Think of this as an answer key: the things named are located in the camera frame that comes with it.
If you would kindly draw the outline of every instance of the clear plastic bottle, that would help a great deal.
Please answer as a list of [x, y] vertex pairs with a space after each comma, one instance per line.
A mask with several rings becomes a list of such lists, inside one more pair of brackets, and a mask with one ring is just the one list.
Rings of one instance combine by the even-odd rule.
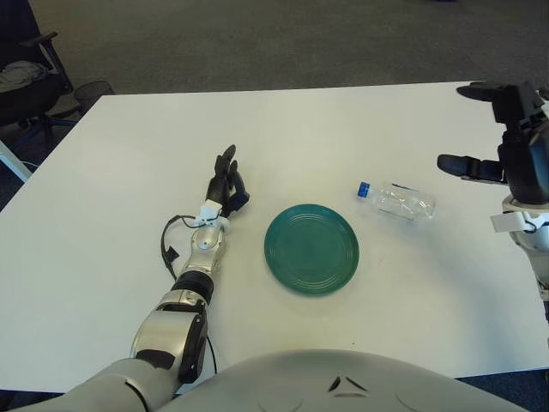
[[384, 183], [377, 188], [362, 182], [359, 197], [381, 212], [410, 221], [429, 220], [435, 214], [434, 196], [394, 183]]

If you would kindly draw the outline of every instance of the gray carpet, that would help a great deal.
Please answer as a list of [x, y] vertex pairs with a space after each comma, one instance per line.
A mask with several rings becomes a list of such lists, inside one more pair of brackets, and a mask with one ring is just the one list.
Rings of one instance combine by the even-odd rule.
[[[547, 0], [34, 0], [76, 86], [119, 94], [549, 82]], [[73, 105], [63, 98], [55, 110]], [[13, 141], [19, 130], [0, 130]], [[66, 133], [56, 128], [57, 139]], [[17, 154], [40, 163], [42, 136]], [[0, 164], [0, 210], [21, 182]], [[543, 372], [464, 379], [545, 411]], [[0, 391], [0, 410], [44, 395]]]

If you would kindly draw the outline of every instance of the gray cloth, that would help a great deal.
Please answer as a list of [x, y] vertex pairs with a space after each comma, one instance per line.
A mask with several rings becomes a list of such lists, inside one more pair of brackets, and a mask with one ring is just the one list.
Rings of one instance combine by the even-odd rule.
[[24, 88], [46, 76], [48, 69], [40, 63], [23, 60], [10, 63], [0, 72], [0, 93]]

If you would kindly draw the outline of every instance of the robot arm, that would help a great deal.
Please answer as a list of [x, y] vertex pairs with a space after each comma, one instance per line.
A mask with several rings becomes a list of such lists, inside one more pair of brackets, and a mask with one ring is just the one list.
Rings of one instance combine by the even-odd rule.
[[499, 161], [441, 154], [437, 165], [462, 179], [509, 185], [503, 213], [492, 216], [492, 223], [496, 232], [509, 232], [528, 255], [549, 321], [549, 119], [543, 100], [527, 82], [473, 82], [457, 91], [490, 101], [496, 121], [505, 124]]
[[190, 258], [137, 331], [130, 359], [113, 363], [61, 397], [21, 412], [152, 412], [170, 402], [182, 384], [198, 379], [214, 273], [225, 250], [227, 217], [250, 198], [237, 163], [232, 162], [235, 150], [232, 145], [217, 156], [215, 176], [195, 220]]

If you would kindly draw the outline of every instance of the mesh trash bin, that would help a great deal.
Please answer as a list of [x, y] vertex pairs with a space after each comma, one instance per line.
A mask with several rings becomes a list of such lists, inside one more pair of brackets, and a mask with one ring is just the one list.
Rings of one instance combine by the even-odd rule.
[[80, 104], [78, 111], [83, 116], [101, 96], [114, 94], [111, 84], [105, 81], [86, 83], [75, 90], [75, 99]]

